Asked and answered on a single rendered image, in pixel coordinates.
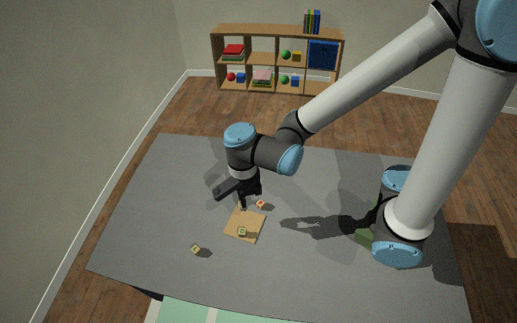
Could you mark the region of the tan flat mat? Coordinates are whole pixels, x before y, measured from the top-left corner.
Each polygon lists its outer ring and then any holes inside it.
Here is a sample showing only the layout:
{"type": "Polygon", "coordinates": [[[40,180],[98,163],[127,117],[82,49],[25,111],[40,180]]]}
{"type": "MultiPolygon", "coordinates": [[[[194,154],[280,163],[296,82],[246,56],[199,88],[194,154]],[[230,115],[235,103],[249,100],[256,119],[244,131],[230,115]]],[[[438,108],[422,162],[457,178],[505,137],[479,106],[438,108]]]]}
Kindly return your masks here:
{"type": "Polygon", "coordinates": [[[237,239],[241,239],[247,241],[249,243],[255,244],[257,236],[259,234],[260,228],[262,227],[262,223],[264,222],[266,215],[256,213],[250,210],[240,211],[238,206],[235,207],[232,212],[231,217],[225,229],[223,231],[224,234],[235,237],[237,239]],[[246,238],[239,237],[238,231],[239,228],[246,228],[247,235],[246,238]]]}

